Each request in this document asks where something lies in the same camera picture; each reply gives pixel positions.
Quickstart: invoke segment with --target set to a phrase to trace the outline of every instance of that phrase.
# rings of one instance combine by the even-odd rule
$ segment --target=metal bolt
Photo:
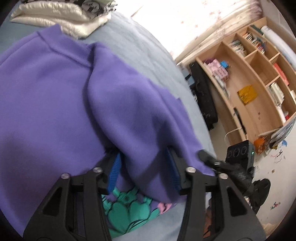
[[[219,177],[223,180],[226,180],[228,178],[228,175],[226,173],[220,173]]]
[[[100,167],[95,167],[95,168],[93,169],[93,172],[95,172],[95,173],[101,173],[101,172],[103,172],[103,169],[100,168]]]
[[[195,173],[196,172],[196,169],[194,167],[187,167],[186,168],[186,172]]]
[[[61,175],[61,178],[62,178],[62,179],[68,179],[68,178],[70,178],[70,174],[69,174],[69,173],[63,173],[63,174]]]

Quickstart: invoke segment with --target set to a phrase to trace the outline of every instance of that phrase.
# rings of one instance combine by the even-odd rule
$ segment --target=black suitcase
[[[208,130],[211,130],[214,128],[213,124],[218,122],[216,107],[209,89],[209,81],[211,80],[196,61],[189,66],[195,82],[193,90],[197,96],[198,106]]]

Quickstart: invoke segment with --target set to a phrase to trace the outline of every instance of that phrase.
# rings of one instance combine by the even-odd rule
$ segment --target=mattress
[[[11,23],[7,17],[0,27],[0,54],[19,39],[39,29],[41,28]],[[187,82],[175,66],[170,54],[150,32],[132,19],[114,12],[107,24],[82,41],[85,43],[102,42],[138,72],[154,83],[167,88],[176,98],[180,98],[189,115],[196,137],[203,148],[215,156],[206,124]],[[184,209],[185,203],[177,204],[163,215],[131,233],[115,238],[114,241],[177,240]]]

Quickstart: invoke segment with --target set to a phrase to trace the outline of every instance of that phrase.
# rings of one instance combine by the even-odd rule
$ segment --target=purple sweatshirt
[[[212,174],[181,101],[101,43],[53,26],[0,57],[0,209],[19,234],[62,173],[85,173],[112,145],[126,156],[116,187],[133,182],[158,202],[179,200],[166,146]]]

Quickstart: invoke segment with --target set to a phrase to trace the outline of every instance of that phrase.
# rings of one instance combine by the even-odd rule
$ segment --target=white cable
[[[240,129],[242,129],[242,127],[240,127],[240,128],[236,128],[236,129],[234,129],[234,130],[232,130],[232,131],[227,132],[227,134],[224,136],[224,141],[225,141],[225,143],[228,144],[228,143],[226,142],[226,137],[227,137],[228,134],[230,134],[230,133],[232,133],[232,132],[234,132],[234,131],[238,131],[238,130],[240,130]]]

